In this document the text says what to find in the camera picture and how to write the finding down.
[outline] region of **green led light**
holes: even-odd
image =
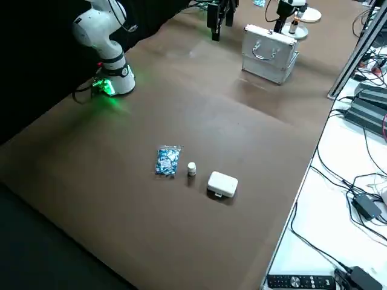
[[[99,88],[100,91],[107,93],[108,95],[114,95],[115,90],[108,79],[99,79],[92,84],[93,88]]]

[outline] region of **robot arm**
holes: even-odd
[[[126,20],[126,12],[116,0],[87,0],[91,8],[73,22],[73,34],[79,43],[93,47],[102,61],[98,79],[109,84],[107,94],[126,94],[134,89],[134,75],[121,45],[110,35]]]
[[[122,52],[121,47],[110,41],[109,36],[124,23],[126,13],[121,3],[115,0],[89,0],[91,8],[82,13],[74,21],[73,34],[79,43],[97,50],[103,59],[110,59]]]

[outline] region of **remote control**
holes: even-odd
[[[336,283],[332,276],[321,275],[268,275],[269,288],[305,288],[335,290]]]

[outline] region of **white desk surface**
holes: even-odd
[[[357,84],[356,81],[349,80],[337,99],[354,95]],[[342,101],[336,101],[334,104],[334,108],[346,107],[348,105]],[[384,171],[387,171],[387,144],[383,138],[372,133],[367,132],[367,137],[372,157]],[[352,182],[357,175],[377,171],[377,167],[367,154],[363,130],[341,117],[328,119],[318,147],[323,162],[346,180]],[[327,175],[330,180],[335,180],[324,170],[317,154],[313,156],[311,165]],[[373,188],[367,185],[382,181],[379,177],[375,180],[374,176],[370,176],[357,181],[356,185],[373,192]],[[378,190],[385,187],[387,182],[378,185]],[[382,211],[386,217],[387,208],[384,207]],[[290,221],[291,219],[268,273],[333,275],[335,269],[333,264],[296,237],[289,229]],[[377,227],[370,222],[366,224],[387,236],[387,226]],[[350,221],[345,190],[330,184],[311,168],[308,169],[299,192],[294,230],[347,266],[360,266],[386,289],[387,242],[364,228],[363,230],[357,228]]]

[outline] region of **small bottle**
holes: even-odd
[[[295,33],[296,33],[297,26],[298,26],[298,21],[293,20],[293,21],[291,22],[291,25],[290,25],[290,28],[289,28],[289,33],[290,33],[290,34],[295,34]]]
[[[188,169],[188,176],[196,175],[196,164],[194,162],[188,163],[187,169]]]

